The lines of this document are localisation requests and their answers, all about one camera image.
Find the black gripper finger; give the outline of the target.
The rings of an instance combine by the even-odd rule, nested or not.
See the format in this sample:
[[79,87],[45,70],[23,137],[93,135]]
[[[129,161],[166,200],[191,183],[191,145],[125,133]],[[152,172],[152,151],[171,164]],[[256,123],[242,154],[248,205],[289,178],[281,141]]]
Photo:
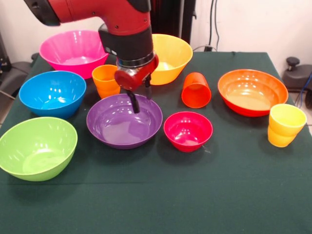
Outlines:
[[151,81],[151,76],[147,76],[145,78],[145,91],[146,91],[146,98],[148,100],[152,99],[152,88],[151,88],[150,81]]
[[138,114],[140,112],[140,107],[139,107],[139,104],[138,104],[138,101],[137,101],[135,94],[130,90],[126,90],[126,94],[130,98],[134,113]]

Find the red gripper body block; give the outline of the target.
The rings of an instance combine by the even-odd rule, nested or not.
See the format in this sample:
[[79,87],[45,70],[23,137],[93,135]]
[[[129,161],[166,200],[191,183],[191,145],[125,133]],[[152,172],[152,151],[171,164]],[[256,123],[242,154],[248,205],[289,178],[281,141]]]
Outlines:
[[157,68],[158,62],[157,55],[154,55],[150,62],[137,67],[122,66],[118,62],[117,71],[114,74],[115,81],[125,90],[136,90]]

